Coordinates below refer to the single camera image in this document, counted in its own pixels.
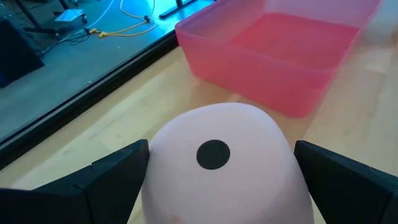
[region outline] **pink plastic bin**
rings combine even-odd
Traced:
[[[175,27],[196,76],[311,113],[381,0],[219,0]]]

